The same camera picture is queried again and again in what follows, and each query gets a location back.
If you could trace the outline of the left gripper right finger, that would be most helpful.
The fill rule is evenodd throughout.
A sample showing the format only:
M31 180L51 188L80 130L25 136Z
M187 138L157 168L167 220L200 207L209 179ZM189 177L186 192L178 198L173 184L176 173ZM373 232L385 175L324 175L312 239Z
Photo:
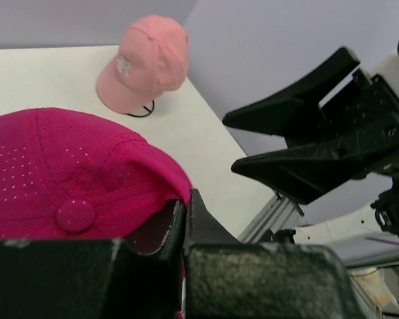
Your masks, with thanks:
M184 243L187 318L361 318L341 260L327 247L245 244L190 191Z

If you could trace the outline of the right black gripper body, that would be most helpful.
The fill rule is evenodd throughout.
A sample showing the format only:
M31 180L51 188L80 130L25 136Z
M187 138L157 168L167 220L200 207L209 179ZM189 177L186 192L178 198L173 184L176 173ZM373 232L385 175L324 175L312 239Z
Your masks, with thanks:
M399 98L384 78L357 69L322 111L343 180L369 173L399 179Z

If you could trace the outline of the magenta baseball cap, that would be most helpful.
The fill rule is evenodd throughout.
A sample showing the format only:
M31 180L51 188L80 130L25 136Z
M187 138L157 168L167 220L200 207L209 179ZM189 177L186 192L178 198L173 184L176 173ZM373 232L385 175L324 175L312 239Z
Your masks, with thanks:
M0 116L0 241L124 238L191 183L169 155L104 118L35 108Z

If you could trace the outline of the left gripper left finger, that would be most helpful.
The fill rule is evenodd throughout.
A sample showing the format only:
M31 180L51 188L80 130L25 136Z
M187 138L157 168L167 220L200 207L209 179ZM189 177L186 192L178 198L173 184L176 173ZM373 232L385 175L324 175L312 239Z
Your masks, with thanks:
M185 207L124 238L0 241L0 318L175 318Z

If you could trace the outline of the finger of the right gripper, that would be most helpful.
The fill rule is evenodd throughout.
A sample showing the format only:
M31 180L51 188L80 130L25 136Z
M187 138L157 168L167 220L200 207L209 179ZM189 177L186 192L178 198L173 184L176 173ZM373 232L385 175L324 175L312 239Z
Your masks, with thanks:
M250 105L228 112L230 128L282 137L323 137L328 124L319 102L360 64L346 47L290 86Z
M328 140L242 158L231 170L307 205L349 181L335 171L331 146Z

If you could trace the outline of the light pink baseball cap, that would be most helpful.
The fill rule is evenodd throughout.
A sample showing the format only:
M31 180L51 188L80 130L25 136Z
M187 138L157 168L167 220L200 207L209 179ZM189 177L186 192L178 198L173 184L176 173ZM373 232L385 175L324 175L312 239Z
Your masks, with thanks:
M129 114L177 90L188 70L185 29L172 18L149 15L128 25L117 53L96 81L96 92L107 108Z

